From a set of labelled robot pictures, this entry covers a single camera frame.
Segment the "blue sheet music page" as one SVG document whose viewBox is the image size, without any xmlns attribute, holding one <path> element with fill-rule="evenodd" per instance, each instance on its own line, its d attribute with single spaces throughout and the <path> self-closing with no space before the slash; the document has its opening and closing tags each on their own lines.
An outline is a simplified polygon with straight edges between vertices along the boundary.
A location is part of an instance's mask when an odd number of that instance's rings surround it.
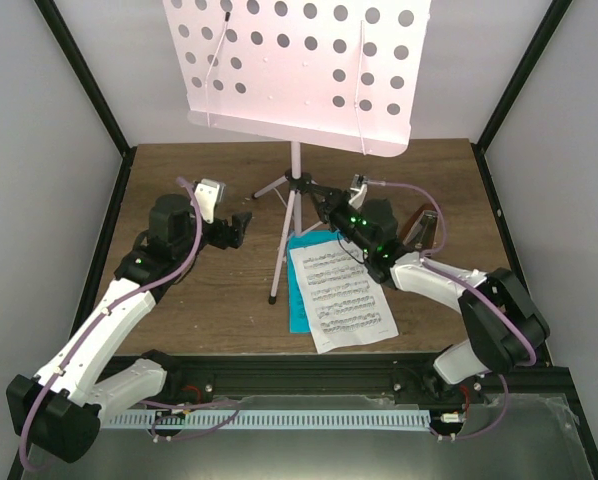
<svg viewBox="0 0 598 480">
<path fill-rule="evenodd" d="M 336 239 L 337 236 L 335 233 L 329 231 L 312 231 L 299 238 L 292 237 L 288 242 L 286 258 L 289 291 L 289 332 L 291 334 L 308 334 L 310 332 L 303 298 L 296 278 L 294 263 L 291 258 L 291 251 L 293 249 L 318 245 Z"/>
</svg>

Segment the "clear plastic metronome cover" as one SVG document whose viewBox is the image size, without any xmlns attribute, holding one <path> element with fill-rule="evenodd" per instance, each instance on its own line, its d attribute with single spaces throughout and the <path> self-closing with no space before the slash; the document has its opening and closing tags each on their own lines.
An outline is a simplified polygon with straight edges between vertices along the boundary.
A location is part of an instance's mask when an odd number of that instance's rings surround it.
<svg viewBox="0 0 598 480">
<path fill-rule="evenodd" d="M 411 238 L 415 250 L 423 251 L 434 247 L 437 223 L 438 215 L 435 211 L 425 210 L 420 215 Z"/>
</svg>

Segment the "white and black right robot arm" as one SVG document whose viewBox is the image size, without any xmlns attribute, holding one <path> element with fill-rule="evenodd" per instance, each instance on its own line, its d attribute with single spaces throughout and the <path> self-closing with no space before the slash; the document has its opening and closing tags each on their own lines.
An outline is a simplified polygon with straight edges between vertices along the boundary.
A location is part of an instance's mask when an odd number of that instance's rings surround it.
<svg viewBox="0 0 598 480">
<path fill-rule="evenodd" d="M 465 341 L 444 349 L 423 378 L 426 396 L 451 399 L 459 383 L 482 374 L 532 367 L 550 328 L 526 288 L 510 270 L 466 270 L 432 259 L 436 248 L 416 250 L 398 236 L 387 200 L 368 200 L 364 176 L 342 190 L 308 182 L 302 187 L 319 220 L 361 251 L 361 263 L 378 284 L 414 293 L 459 313 Z"/>
</svg>

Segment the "lilac music stand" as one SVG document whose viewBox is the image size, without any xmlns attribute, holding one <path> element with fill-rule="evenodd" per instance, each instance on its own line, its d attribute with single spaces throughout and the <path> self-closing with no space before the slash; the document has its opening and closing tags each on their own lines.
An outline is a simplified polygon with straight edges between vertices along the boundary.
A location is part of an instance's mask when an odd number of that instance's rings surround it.
<svg viewBox="0 0 598 480">
<path fill-rule="evenodd" d="M 428 1 L 167 1 L 188 119 L 396 157 L 411 138 Z"/>
</svg>

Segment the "white sheet music page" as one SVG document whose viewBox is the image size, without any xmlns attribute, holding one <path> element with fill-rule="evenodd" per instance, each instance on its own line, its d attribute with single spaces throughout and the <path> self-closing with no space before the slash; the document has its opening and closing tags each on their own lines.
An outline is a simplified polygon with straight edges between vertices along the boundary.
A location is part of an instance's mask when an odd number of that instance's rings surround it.
<svg viewBox="0 0 598 480">
<path fill-rule="evenodd" d="M 398 335 L 382 287 L 362 251 L 331 240 L 290 251 L 316 351 L 370 345 Z"/>
</svg>

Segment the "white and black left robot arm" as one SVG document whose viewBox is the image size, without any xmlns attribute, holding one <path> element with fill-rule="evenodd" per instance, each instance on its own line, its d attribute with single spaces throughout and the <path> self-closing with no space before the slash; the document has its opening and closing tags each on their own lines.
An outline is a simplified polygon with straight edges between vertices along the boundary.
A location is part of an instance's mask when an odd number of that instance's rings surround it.
<svg viewBox="0 0 598 480">
<path fill-rule="evenodd" d="M 239 248 L 251 222 L 249 212 L 214 218 L 215 203 L 199 194 L 166 194 L 148 215 L 132 250 L 123 257 L 99 304 L 68 343 L 37 373 L 16 376 L 6 389 L 19 459 L 36 445 L 66 462 L 79 460 L 101 426 L 131 406 L 156 398 L 175 402 L 183 392 L 179 362 L 158 350 L 142 354 L 130 367 L 103 379 L 120 344 L 180 281 L 207 245 Z"/>
</svg>

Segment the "red wooden metronome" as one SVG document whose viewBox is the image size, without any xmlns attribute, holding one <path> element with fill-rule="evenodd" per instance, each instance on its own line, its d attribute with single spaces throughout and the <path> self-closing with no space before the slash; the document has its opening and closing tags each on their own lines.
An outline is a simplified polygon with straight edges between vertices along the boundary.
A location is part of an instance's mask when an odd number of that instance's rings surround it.
<svg viewBox="0 0 598 480">
<path fill-rule="evenodd" d="M 423 203 L 406 220 L 398 239 L 408 248 L 422 252 L 432 249 L 437 233 L 438 213 L 432 203 Z"/>
</svg>

